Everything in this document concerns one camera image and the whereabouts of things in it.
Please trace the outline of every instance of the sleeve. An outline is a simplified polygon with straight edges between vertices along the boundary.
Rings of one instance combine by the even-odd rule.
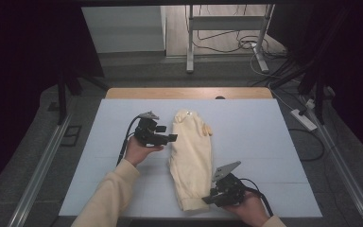
[[[138,170],[123,159],[98,185],[72,226],[116,226],[120,212],[130,203],[132,186],[139,175]]]
[[[182,211],[209,209],[201,199],[209,195],[212,178],[210,128],[196,112],[180,110],[173,122],[178,140],[169,160],[179,207]]]
[[[262,227],[285,227],[277,216],[272,216]]]

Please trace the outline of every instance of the floor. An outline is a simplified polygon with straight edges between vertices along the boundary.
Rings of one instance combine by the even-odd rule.
[[[166,56],[183,56],[186,54],[188,46],[188,17],[189,7],[187,6],[167,6],[166,11]],[[265,5],[201,5],[194,6],[194,16],[264,16]],[[193,42],[195,44],[195,55],[215,55],[215,54],[236,54],[247,55],[252,53],[250,44],[239,47],[239,41],[257,41],[259,31],[216,31],[202,30],[194,31]],[[285,48],[277,41],[265,36],[263,47],[268,52],[283,52]]]
[[[197,58],[194,74],[185,73],[184,58],[166,58],[161,55],[114,54],[101,55],[105,78],[99,79],[111,87],[200,87],[200,86],[251,86],[263,79],[263,75],[254,73],[259,70],[251,57],[202,57]],[[284,60],[268,60],[268,67],[273,72]],[[78,104],[70,126],[81,126],[79,138],[72,147],[60,146],[55,159],[43,182],[34,205],[27,217],[25,226],[70,226],[74,217],[58,217],[61,203],[66,195],[72,176],[78,165],[78,159],[87,141],[93,125],[95,113],[105,91],[90,82],[80,79],[82,95],[77,97]],[[297,83],[294,81],[275,90],[283,102],[293,108],[301,108],[296,97]],[[281,111],[289,128],[302,129],[289,113],[290,109],[279,100]],[[13,158],[0,176],[0,226],[7,226],[9,219],[23,195],[30,176],[35,169],[43,148],[58,122],[57,88],[54,86],[41,95],[41,107],[32,125]],[[326,126],[337,140],[342,155],[347,161],[355,178],[363,188],[363,146],[353,133],[339,119],[330,100],[325,100],[324,117]],[[317,140],[299,132],[291,133],[296,149],[301,158],[309,158],[308,152],[319,153]],[[303,162],[302,166],[313,188],[323,218],[284,218],[288,226],[363,226],[363,220],[348,194],[344,183],[337,174],[329,150],[321,160]],[[119,220],[118,226],[184,226],[182,221],[170,220]],[[241,222],[191,221],[192,226],[241,225]]]

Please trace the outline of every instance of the wire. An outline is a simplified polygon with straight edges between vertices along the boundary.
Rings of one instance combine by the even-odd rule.
[[[300,158],[300,161],[302,161],[302,162],[313,162],[313,161],[317,161],[317,160],[319,160],[319,159],[321,159],[323,157],[323,155],[325,154],[325,145],[323,145],[322,140],[320,140],[320,138],[317,135],[315,135],[314,133],[312,133],[310,131],[300,130],[300,129],[288,129],[288,131],[300,131],[302,133],[309,134],[309,135],[313,136],[315,139],[317,139],[318,142],[320,142],[322,150],[320,151],[320,154],[318,156],[316,156],[315,158],[309,158],[309,159]]]
[[[275,92],[273,92],[273,90],[272,89],[270,89],[270,87],[269,87],[269,85],[270,84],[268,84],[268,88],[269,88],[269,90],[283,103],[283,104],[285,104],[286,105],[286,107],[288,107],[290,110],[292,110],[292,111],[294,111],[294,109],[291,107],[291,106],[289,106],[289,105],[287,105],[287,103],[285,103],[278,95],[276,95],[276,93]]]
[[[239,5],[237,5],[237,8],[235,9],[235,13],[233,15],[237,15],[238,14],[238,7],[239,7]]]
[[[267,197],[259,190],[259,188],[258,188],[258,186],[252,181],[252,180],[249,180],[249,179],[247,179],[247,178],[241,178],[241,179],[239,179],[240,181],[241,180],[244,180],[244,181],[249,181],[249,182],[251,182],[252,184],[254,184],[254,186],[255,186],[255,188],[256,188],[256,190],[255,189],[252,189],[252,188],[250,188],[250,187],[247,187],[246,186],[246,190],[247,191],[249,191],[249,192],[252,192],[252,193],[254,193],[254,194],[256,194],[256,195],[258,195],[260,198],[261,198],[261,200],[264,202],[264,205],[266,206],[266,208],[267,208],[267,210],[268,210],[268,213],[269,213],[269,215],[272,217],[273,216],[273,212],[272,212],[272,209],[270,209],[270,205],[269,205],[269,202],[268,202],[268,200],[267,200]]]
[[[225,34],[229,34],[229,33],[232,33],[232,32],[236,32],[235,30],[231,30],[231,31],[225,31],[225,32],[222,32],[222,33],[219,33],[219,34],[216,34],[216,35],[212,35],[212,36],[208,36],[208,37],[205,37],[205,38],[201,38],[199,36],[199,30],[197,31],[197,37],[199,38],[199,40],[203,41],[203,40],[208,40],[208,39],[211,39],[211,38],[214,38],[214,37],[217,37],[217,36],[221,36],[221,35],[225,35]]]
[[[134,117],[132,119],[131,123],[129,124],[129,128],[126,132],[125,140],[123,141],[122,148],[120,149],[119,158],[117,159],[116,166],[119,165],[120,161],[122,161],[123,156],[125,155],[126,145],[128,144],[129,137],[133,134],[133,133],[130,133],[131,126],[132,126],[132,124],[134,124],[134,121],[137,120],[138,118],[140,118],[140,116]]]
[[[255,186],[255,188],[257,189],[257,191],[259,191],[259,188],[258,188],[257,184],[255,184],[255,182],[253,182],[252,180],[247,179],[247,178],[240,178],[240,179],[238,179],[238,180],[240,180],[240,181],[248,181],[248,182],[251,182],[252,184],[254,184],[254,186]]]
[[[236,49],[233,49],[233,50],[218,50],[218,49],[214,49],[214,48],[209,47],[209,46],[197,45],[197,44],[195,44],[195,43],[194,43],[194,41],[193,41],[193,45],[194,45],[194,46],[196,46],[196,47],[198,47],[198,48],[210,49],[210,50],[214,50],[214,51],[216,51],[216,52],[220,52],[220,53],[232,53],[232,52],[234,52],[234,51],[237,51],[237,50],[239,50],[239,49],[242,49],[242,48],[243,48],[243,47],[239,46],[239,47],[237,47]]]
[[[275,76],[273,76],[273,75],[263,74],[263,73],[260,73],[260,72],[256,71],[256,70],[254,69],[254,67],[252,66],[252,60],[254,59],[255,55],[256,55],[256,54],[253,54],[253,55],[252,55],[252,57],[251,57],[251,59],[250,59],[250,66],[251,66],[251,70],[252,70],[252,72],[254,72],[254,73],[258,74],[258,75],[261,75],[261,76],[265,76],[265,77],[278,78],[278,77],[275,77]]]
[[[292,96],[298,103],[300,103],[300,105],[302,105],[305,109],[307,109],[307,107],[304,105],[304,104],[302,104],[301,102],[300,102],[300,100],[297,98],[297,97],[295,97],[293,94],[291,94],[291,93],[289,93],[289,92],[287,92],[285,89],[282,89],[282,88],[279,88],[279,90],[281,90],[282,92],[284,92],[284,93],[286,93],[286,94],[288,94],[288,95],[290,95],[290,96]]]
[[[293,63],[293,60],[292,59],[287,59],[275,72],[273,72],[271,75],[272,76],[275,76],[275,77],[278,77],[280,76],[291,64]],[[268,82],[270,82],[270,78],[264,78],[264,79],[261,79],[261,80],[257,80],[255,83],[253,83],[251,85],[251,87],[253,87],[254,85],[256,84],[259,84],[261,82],[264,82],[265,80],[268,80]]]

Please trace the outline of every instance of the wall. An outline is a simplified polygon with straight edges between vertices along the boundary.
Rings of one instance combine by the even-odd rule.
[[[164,50],[162,7],[83,8],[97,53]]]

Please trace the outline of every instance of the black cable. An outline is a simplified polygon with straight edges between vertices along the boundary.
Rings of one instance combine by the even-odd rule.
[[[252,184],[254,184],[255,188],[259,191],[259,188],[258,188],[257,184],[255,184],[255,182],[253,182],[252,180],[247,179],[247,178],[240,178],[238,180],[251,182]]]
[[[313,161],[317,161],[317,160],[319,160],[319,159],[321,159],[323,157],[323,155],[325,154],[325,145],[323,145],[322,140],[320,140],[320,138],[317,135],[315,135],[314,133],[312,133],[310,131],[307,131],[307,130],[300,130],[300,129],[288,129],[288,130],[289,131],[300,131],[300,132],[309,134],[309,135],[313,136],[315,139],[317,139],[318,142],[320,142],[320,145],[322,146],[322,151],[320,152],[320,154],[317,157],[310,158],[310,159],[300,158],[300,161],[302,161],[302,162],[313,162]]]
[[[239,7],[239,5],[237,5],[237,9],[235,10],[235,13],[233,15],[237,15],[238,14],[238,7]]]
[[[253,87],[261,82],[268,80],[267,84],[264,85],[264,87],[268,87],[268,84],[270,83],[270,81],[272,79],[276,79],[276,77],[281,76],[283,74],[283,72],[286,71],[287,69],[290,70],[288,67],[290,67],[290,65],[293,63],[294,63],[294,61],[292,59],[287,59],[276,71],[274,71],[273,73],[270,74],[271,77],[265,77],[264,79],[256,80],[252,85],[249,85],[249,82],[247,82],[247,86]]]
[[[252,180],[249,180],[247,178],[241,178],[239,180],[240,181],[241,180],[249,181],[252,184],[254,184],[254,186],[255,186],[256,189],[253,189],[253,188],[250,188],[250,187],[247,187],[246,186],[246,190],[249,191],[249,192],[254,193],[255,195],[259,196],[259,198],[261,198],[261,200],[264,202],[264,205],[266,206],[266,208],[268,210],[269,215],[272,217],[273,216],[273,212],[272,212],[272,209],[270,209],[270,205],[269,205],[269,202],[267,200],[267,197],[259,190],[258,186]]]
[[[123,141],[122,149],[120,149],[119,158],[117,159],[116,166],[119,165],[120,161],[122,161],[123,156],[125,155],[126,145],[128,144],[129,136],[132,135],[132,133],[130,133],[131,126],[132,126],[132,124],[134,124],[134,121],[137,120],[138,118],[140,118],[140,116],[134,117],[134,119],[132,119],[131,123],[129,124],[128,131],[126,132],[125,140]]]
[[[231,30],[231,31],[225,31],[225,32],[222,32],[222,33],[219,33],[219,34],[216,34],[216,35],[212,35],[212,36],[208,36],[208,37],[205,37],[205,38],[201,38],[199,36],[199,30],[197,31],[197,37],[199,38],[199,40],[203,41],[203,40],[208,40],[208,39],[211,39],[211,38],[214,38],[214,37],[217,37],[217,36],[221,36],[221,35],[225,35],[225,34],[229,34],[229,33],[232,33],[232,32],[236,32],[235,30]]]
[[[187,6],[184,6],[184,19],[185,19],[185,25],[187,27],[187,33],[188,33],[190,29],[189,29],[189,25],[188,25],[188,22],[187,22]],[[226,32],[223,32],[223,33],[226,34],[226,33],[231,33],[231,32],[235,32],[235,31],[226,31]],[[236,49],[233,49],[233,50],[218,50],[218,49],[214,49],[214,48],[209,47],[209,46],[197,45],[196,43],[194,43],[194,41],[192,41],[193,45],[195,47],[197,47],[197,48],[210,49],[210,50],[214,50],[214,51],[220,52],[220,53],[232,53],[232,52],[237,51],[239,49],[251,49],[252,47],[245,47],[244,46],[245,44],[248,44],[249,42],[254,42],[254,41],[244,41],[243,44],[238,44],[238,47]]]
[[[290,95],[290,96],[292,96],[298,103],[300,103],[300,105],[302,105],[305,109],[307,109],[307,107],[304,105],[304,104],[302,104],[302,102],[296,97],[296,96],[294,96],[293,94],[291,94],[291,93],[289,93],[289,92],[287,92],[285,89],[283,89],[283,88],[278,88],[279,90],[281,90],[282,92],[284,92],[284,93],[286,93],[286,94],[288,94],[288,95]]]

